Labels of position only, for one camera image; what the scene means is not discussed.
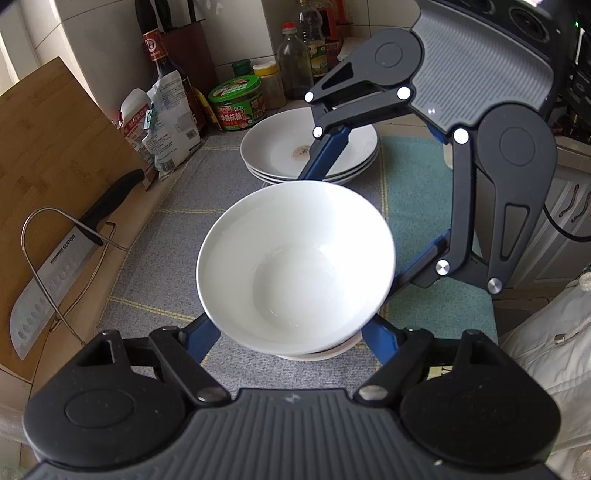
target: white plate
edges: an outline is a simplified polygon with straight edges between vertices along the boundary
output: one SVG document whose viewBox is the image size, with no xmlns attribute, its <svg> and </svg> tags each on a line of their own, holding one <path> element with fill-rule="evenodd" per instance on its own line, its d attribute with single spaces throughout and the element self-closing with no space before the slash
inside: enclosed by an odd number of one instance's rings
<svg viewBox="0 0 591 480">
<path fill-rule="evenodd" d="M 329 358 L 334 358 L 337 355 L 347 352 L 351 350 L 355 345 L 357 345 L 361 340 L 363 340 L 363 336 L 361 332 L 357 332 L 353 335 L 349 340 L 346 342 L 337 345 L 330 350 L 325 350 L 324 352 L 317 352 L 317 353 L 308 353 L 307 355 L 300 355 L 300 356 L 284 356 L 284 355 L 277 355 L 281 358 L 285 358 L 286 360 L 293 360 L 294 362 L 319 362 L 321 360 L 328 360 Z"/>
<path fill-rule="evenodd" d="M 331 183 L 335 183 L 338 180 L 343 180 L 346 178 L 353 177 L 357 172 L 362 171 L 363 168 L 365 168 L 371 162 L 373 162 L 376 159 L 376 157 L 378 156 L 378 154 L 379 154 L 379 149 L 376 148 L 374 153 L 372 153 L 367 160 L 365 160 L 363 163 L 361 163 L 357 167 L 352 168 L 351 170 L 347 170 L 346 172 L 339 173 L 338 175 L 332 175 L 330 177 L 326 176 L 324 178 L 324 181 L 329 181 Z M 256 170 L 255 168 L 250 167 L 249 165 L 246 165 L 246 167 L 248 168 L 248 170 L 250 172 L 256 172 L 258 175 L 260 175 L 261 177 L 263 177 L 265 179 L 274 180 L 274 181 L 278 181 L 278 182 L 294 181 L 295 180 L 295 179 L 285 179 L 285 178 L 281 178 L 281 177 L 274 177 L 273 175 L 267 175 L 265 173 L 261 173 L 260 171 Z"/>
<path fill-rule="evenodd" d="M 378 158 L 377 154 L 375 156 L 373 156 L 372 158 L 370 158 L 369 161 L 365 165 L 363 165 L 361 168 L 353 171 L 353 173 L 347 175 L 346 177 L 339 177 L 336 180 L 324 179 L 323 181 L 326 181 L 328 183 L 334 183 L 335 185 L 344 185 L 344 184 L 350 182 L 351 180 L 353 180 L 354 178 L 358 177 L 359 175 L 361 175 L 365 170 L 367 170 L 371 166 L 371 164 L 376 160 L 376 158 Z M 258 178 L 259 180 L 265 181 L 271 185 L 277 185 L 278 183 L 285 183 L 287 181 L 294 181 L 294 180 L 279 180 L 279 179 L 275 179 L 272 177 L 267 177 L 265 175 L 262 175 L 262 174 L 256 172 L 255 170 L 251 169 L 248 165 L 246 166 L 246 168 L 256 178 Z"/>
<path fill-rule="evenodd" d="M 310 107 L 277 113 L 252 127 L 242 139 L 240 154 L 246 165 L 266 176 L 295 180 L 310 159 L 314 141 Z M 361 165 L 376 150 L 378 134 L 372 125 L 355 128 L 349 143 L 327 176 L 339 175 Z"/>
</svg>

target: plate rim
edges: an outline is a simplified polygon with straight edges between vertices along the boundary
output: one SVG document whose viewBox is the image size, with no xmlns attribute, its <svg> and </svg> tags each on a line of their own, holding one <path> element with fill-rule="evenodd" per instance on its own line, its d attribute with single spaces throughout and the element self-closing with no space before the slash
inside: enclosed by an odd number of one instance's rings
<svg viewBox="0 0 591 480">
<path fill-rule="evenodd" d="M 304 355 L 276 355 L 279 358 L 285 360 L 292 360 L 294 362 L 320 362 L 322 360 L 329 360 L 336 356 L 342 355 L 345 352 L 351 350 L 355 345 L 357 345 L 361 340 L 363 340 L 363 334 L 358 331 L 355 335 L 353 335 L 348 340 L 345 340 L 343 343 L 338 344 L 335 347 L 329 348 L 328 350 L 323 350 L 322 352 L 316 353 L 305 353 Z"/>
<path fill-rule="evenodd" d="M 242 141 L 240 142 L 240 156 L 242 157 L 242 161 L 243 161 L 243 162 L 244 162 L 246 165 L 250 166 L 250 168 L 252 168 L 252 169 L 256 170 L 257 172 L 261 173 L 262 175 L 265 175 L 265 176 L 268 176 L 268 177 L 272 177 L 272 178 L 275 178 L 275 179 L 278 179 L 278 180 L 283 180 L 283 181 L 297 180 L 297 177 L 293 177 L 293 176 L 283 176 L 283 175 L 277 175 L 277 176 L 276 176 L 276 175 L 273 175 L 273 174 L 271 174 L 270 172 L 263 171 L 263 170 L 261 170 L 260 168 L 257 168 L 257 167 L 255 167 L 255 166 L 253 166 L 251 163 L 249 163 L 249 162 L 246 160 L 246 158 L 245 158 L 245 156 L 244 156 L 243 145 L 244 145 L 244 142 L 245 142 L 245 140 L 246 140 L 246 139 L 249 137 L 249 135 L 252 135 L 252 132 L 255 132 L 257 128 L 259 128 L 259 129 L 260 129 L 260 125 L 265 125 L 265 122 L 266 122 L 267 120 L 270 120 L 271 118 L 273 118 L 273 117 L 276 117 L 276 116 L 278 116 L 278 115 L 284 115 L 284 114 L 287 114 L 287 113 L 292 113 L 292 112 L 296 112 L 296 111 L 299 111 L 299 110 L 305 110 L 305 109 L 307 109 L 307 110 L 311 110 L 311 107 L 309 107 L 309 106 L 304 106 L 304 107 L 299 107 L 299 108 L 292 108 L 292 109 L 289 109 L 289 110 L 285 110 L 285 111 L 283 111 L 283 112 L 275 113 L 274 115 L 268 116 L 268 117 L 266 117 L 264 120 L 262 120 L 261 122 L 258 122 L 256 125 L 254 125 L 254 126 L 253 126 L 253 127 L 252 127 L 252 128 L 251 128 L 251 129 L 250 129 L 250 130 L 249 130 L 249 131 L 246 133 L 246 135 L 244 135 L 244 137 L 242 138 Z M 379 150 L 379 147 L 380 147 L 380 141 L 379 141 L 379 134 L 378 134 L 378 131 L 376 130 L 376 128 L 375 128 L 375 127 L 374 127 L 372 124 L 369 124 L 369 125 L 364 125 L 364 126 L 362 126 L 362 127 L 358 127 L 358 128 L 365 128 L 365 127 L 371 127 L 371 128 L 372 128 L 372 130 L 373 130 L 373 132 L 374 132 L 374 134 L 375 134 L 375 137 L 376 137 L 376 145 L 375 145 L 375 148 L 374 148 L 374 152 L 375 152 L 375 151 L 378 151 L 378 150 Z M 343 175 L 343 174 L 347 173 L 348 171 L 350 171 L 350 170 L 353 170 L 354 168 L 358 168 L 358 167 L 359 167 L 359 166 L 360 166 L 360 165 L 361 165 L 363 162 L 365 162 L 365 161 L 366 161 L 368 158 L 370 158 L 370 157 L 371 157 L 373 154 L 374 154 L 374 153 L 370 154 L 370 155 L 369 155 L 367 158 L 365 158 L 363 161 L 361 161 L 361 162 L 360 162 L 360 163 L 358 163 L 357 165 L 355 165 L 355 166 L 353 166 L 353 167 L 351 167 L 351 168 L 349 168 L 349 169 L 347 169 L 347 170 L 343 170 L 343 171 L 340 171 L 340 172 L 338 172 L 338 173 L 333 173 L 333 174 L 331 174 L 331 175 L 327 176 L 327 178 L 332 178 L 332 177 L 334 177 L 334 176 Z"/>
<path fill-rule="evenodd" d="M 361 167 L 358 171 L 353 172 L 351 175 L 343 177 L 341 179 L 326 179 L 327 182 L 326 183 L 334 183 L 336 185 L 344 185 L 345 183 L 350 182 L 351 180 L 357 178 L 359 175 L 361 175 L 364 171 L 366 171 L 368 168 L 370 168 L 371 165 L 373 165 L 373 163 L 378 159 L 378 155 L 376 155 L 373 159 L 370 159 L 363 167 Z M 251 175 L 253 175 L 256 179 L 260 180 L 260 181 L 264 181 L 270 185 L 278 185 L 280 183 L 289 183 L 292 181 L 298 181 L 297 179 L 295 180 L 280 180 L 280 179 L 271 179 L 271 178 L 266 178 L 264 177 L 262 174 L 259 174 L 257 172 L 252 171 L 249 166 L 246 166 L 246 169 L 250 172 Z"/>
</svg>

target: white cloth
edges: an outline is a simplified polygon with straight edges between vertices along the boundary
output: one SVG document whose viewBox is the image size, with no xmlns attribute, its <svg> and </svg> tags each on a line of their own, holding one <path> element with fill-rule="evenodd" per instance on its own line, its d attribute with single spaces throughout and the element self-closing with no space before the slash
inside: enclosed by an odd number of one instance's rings
<svg viewBox="0 0 591 480">
<path fill-rule="evenodd" d="M 591 449 L 591 273 L 500 341 L 553 398 L 562 424 L 548 465 L 575 480 L 573 467 Z"/>
</svg>

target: green jar lid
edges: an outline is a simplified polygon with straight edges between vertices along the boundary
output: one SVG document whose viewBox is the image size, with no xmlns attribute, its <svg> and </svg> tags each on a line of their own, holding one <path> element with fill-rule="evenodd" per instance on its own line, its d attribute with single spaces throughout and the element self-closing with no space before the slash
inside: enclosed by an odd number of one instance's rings
<svg viewBox="0 0 591 480">
<path fill-rule="evenodd" d="M 234 75 L 237 77 L 250 75 L 252 74 L 252 62 L 248 59 L 235 61 L 232 63 L 232 70 L 234 70 Z"/>
<path fill-rule="evenodd" d="M 256 75 L 243 75 L 215 87 L 208 95 L 211 103 L 229 102 L 255 90 L 261 84 Z"/>
</svg>

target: bottle cap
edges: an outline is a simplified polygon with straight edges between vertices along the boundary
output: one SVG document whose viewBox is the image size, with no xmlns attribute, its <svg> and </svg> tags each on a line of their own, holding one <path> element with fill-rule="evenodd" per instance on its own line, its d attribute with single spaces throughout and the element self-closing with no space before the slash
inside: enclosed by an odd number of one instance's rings
<svg viewBox="0 0 591 480">
<path fill-rule="evenodd" d="M 297 29 L 293 22 L 287 22 L 283 24 L 281 31 L 284 35 L 292 35 L 297 32 Z"/>
<path fill-rule="evenodd" d="M 252 63 L 248 59 L 235 61 L 232 63 L 232 70 L 234 70 L 234 75 L 237 77 L 250 75 L 252 74 Z"/>
<path fill-rule="evenodd" d="M 264 77 L 265 75 L 273 75 L 277 73 L 277 63 L 275 60 L 270 60 L 267 63 L 261 63 L 260 65 L 253 65 L 252 69 L 255 71 L 255 75 L 258 77 Z"/>
</svg>

